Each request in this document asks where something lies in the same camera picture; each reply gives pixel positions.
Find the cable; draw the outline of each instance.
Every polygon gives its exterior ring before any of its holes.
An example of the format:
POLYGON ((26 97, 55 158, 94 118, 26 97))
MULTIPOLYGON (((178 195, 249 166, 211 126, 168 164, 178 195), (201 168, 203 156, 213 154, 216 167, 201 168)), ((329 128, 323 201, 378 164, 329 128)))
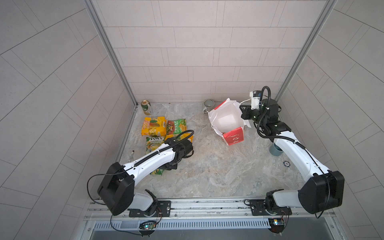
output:
POLYGON ((133 233, 133 232, 128 232, 128 231, 123 231, 123 230, 116 229, 116 228, 113 227, 113 225, 112 225, 112 216, 113 216, 113 215, 111 215, 111 219, 109 220, 109 223, 111 224, 111 227, 112 227, 114 230, 119 231, 119 232, 130 233, 130 234, 137 235, 137 236, 142 236, 141 234, 137 234, 137 233, 133 233))
POLYGON ((243 201, 243 202, 244 202, 244 204, 245 204, 245 205, 247 205, 247 206, 251 206, 251 204, 250 204, 251 202, 249 201, 249 199, 244 199, 244 201, 243 201))
POLYGON ((240 103, 240 105, 241 105, 243 102, 246 102, 246 101, 249 101, 249 100, 251 100, 251 98, 250 98, 250 99, 247 99, 247 100, 245 100, 245 101, 242 101, 242 102, 240 103))
POLYGON ((161 152, 164 152, 165 150, 168 150, 168 149, 170 149, 170 148, 173 148, 174 146, 176 146, 177 144, 180 144, 180 143, 183 142, 183 141, 187 141, 187 139, 189 139, 190 137, 192 137, 192 135, 195 133, 195 131, 193 131, 193 130, 186 130, 186 131, 180 133, 179 135, 177 135, 177 136, 176 136, 176 139, 177 139, 178 137, 180 137, 182 134, 187 133, 187 132, 190 132, 190 134, 189 134, 187 137, 181 139, 180 141, 178 141, 178 142, 176 142, 176 143, 174 143, 174 144, 172 144, 172 145, 170 145, 170 146, 167 146, 167 147, 164 147, 164 148, 162 148, 162 149, 159 149, 158 151, 157 151, 157 150, 154 151, 154 152, 151 153, 150 155, 148 155, 148 156, 146 156, 145 158, 141 159, 139 162, 135 163, 135 164, 134 164, 134 167, 137 167, 138 165, 140 165, 140 164, 142 164, 143 162, 147 161, 147 160, 150 159, 151 157, 156 156, 157 154, 160 154, 161 152))

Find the tiled wall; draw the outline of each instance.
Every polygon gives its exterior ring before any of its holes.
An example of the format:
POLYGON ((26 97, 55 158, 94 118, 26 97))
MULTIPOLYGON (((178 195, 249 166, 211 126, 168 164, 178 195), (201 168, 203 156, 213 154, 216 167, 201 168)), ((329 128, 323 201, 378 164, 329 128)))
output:
POLYGON ((0 239, 68 240, 133 107, 81 0, 0 1, 0 239))
POLYGON ((350 239, 384 239, 384 1, 339 0, 285 91, 282 119, 345 177, 350 239))
POLYGON ((138 101, 273 96, 325 1, 93 0, 138 101))

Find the mounting plate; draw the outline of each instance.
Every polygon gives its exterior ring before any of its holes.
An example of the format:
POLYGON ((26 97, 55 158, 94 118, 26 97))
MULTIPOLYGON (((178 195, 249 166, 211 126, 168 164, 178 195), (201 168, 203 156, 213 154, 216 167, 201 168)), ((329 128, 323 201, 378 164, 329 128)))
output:
MULTIPOLYGON (((169 217, 170 216, 170 201, 159 201, 157 204, 157 207, 160 208, 162 217, 169 217)), ((156 212, 151 217, 156 217, 158 213, 158 209, 156 209, 156 212)), ((129 210, 129 217, 148 217, 144 215, 144 212, 138 209, 132 209, 129 210)))
MULTIPOLYGON (((273 216, 265 210, 263 199, 250 199, 249 204, 251 207, 252 216, 273 216)), ((288 215, 292 215, 291 209, 287 207, 280 207, 277 210, 279 211, 277 215, 281 215, 280 214, 281 210, 283 210, 288 215)))

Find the drink can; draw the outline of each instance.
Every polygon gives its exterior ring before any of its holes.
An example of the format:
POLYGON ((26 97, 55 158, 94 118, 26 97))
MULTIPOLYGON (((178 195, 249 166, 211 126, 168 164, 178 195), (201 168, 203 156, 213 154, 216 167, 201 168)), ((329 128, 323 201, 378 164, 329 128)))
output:
POLYGON ((149 101, 147 101, 147 100, 142 101, 141 102, 141 108, 143 109, 145 115, 151 115, 152 114, 152 107, 151 107, 151 103, 149 101))

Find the marble surface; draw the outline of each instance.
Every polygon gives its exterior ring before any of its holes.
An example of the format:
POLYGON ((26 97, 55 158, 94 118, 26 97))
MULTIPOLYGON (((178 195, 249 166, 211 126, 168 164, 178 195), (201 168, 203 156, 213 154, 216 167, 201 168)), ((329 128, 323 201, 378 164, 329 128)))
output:
MULTIPOLYGON (((261 138, 255 127, 245 127, 245 140, 227 146, 211 128, 202 103, 152 104, 152 116, 175 120, 185 118, 188 129, 195 131, 194 155, 182 159, 176 170, 149 175, 138 189, 149 189, 159 198, 265 196, 275 189, 300 189, 304 180, 289 158, 269 153, 270 140, 261 138), (291 163, 285 167, 283 161, 291 163)), ((121 164, 129 161, 132 150, 136 160, 146 151, 141 136, 144 113, 139 107, 125 145, 121 164)))

